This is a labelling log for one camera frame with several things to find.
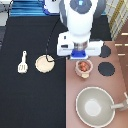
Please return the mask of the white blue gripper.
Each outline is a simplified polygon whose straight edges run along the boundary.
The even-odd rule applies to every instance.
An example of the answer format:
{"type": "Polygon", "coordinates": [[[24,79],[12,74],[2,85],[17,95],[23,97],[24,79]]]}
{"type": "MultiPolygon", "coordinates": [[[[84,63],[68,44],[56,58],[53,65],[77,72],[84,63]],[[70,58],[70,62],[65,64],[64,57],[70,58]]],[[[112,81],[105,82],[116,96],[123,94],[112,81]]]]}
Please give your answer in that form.
{"type": "Polygon", "coordinates": [[[85,60],[90,56],[99,56],[104,42],[102,40],[79,43],[74,42],[68,32],[60,33],[57,44],[57,55],[68,56],[71,60],[85,60]]]}

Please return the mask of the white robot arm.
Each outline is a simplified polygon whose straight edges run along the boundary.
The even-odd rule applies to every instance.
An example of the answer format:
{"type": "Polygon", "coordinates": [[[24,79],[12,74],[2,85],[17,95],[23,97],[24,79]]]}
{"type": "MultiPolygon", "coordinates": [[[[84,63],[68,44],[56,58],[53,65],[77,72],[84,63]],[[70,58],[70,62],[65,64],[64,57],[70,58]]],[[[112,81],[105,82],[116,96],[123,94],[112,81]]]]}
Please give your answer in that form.
{"type": "Polygon", "coordinates": [[[71,59],[87,59],[99,56],[103,41],[91,41],[93,19],[105,10],[106,0],[61,0],[59,3],[60,20],[68,29],[59,34],[58,56],[71,59]]]}

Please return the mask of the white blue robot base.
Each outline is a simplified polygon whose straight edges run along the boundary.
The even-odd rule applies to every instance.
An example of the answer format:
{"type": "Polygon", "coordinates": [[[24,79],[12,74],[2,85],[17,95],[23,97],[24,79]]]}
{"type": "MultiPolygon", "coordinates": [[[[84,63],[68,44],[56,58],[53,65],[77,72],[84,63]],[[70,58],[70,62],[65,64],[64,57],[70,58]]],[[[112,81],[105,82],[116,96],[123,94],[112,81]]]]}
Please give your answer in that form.
{"type": "Polygon", "coordinates": [[[64,14],[64,0],[44,0],[44,11],[46,14],[64,14]]]}

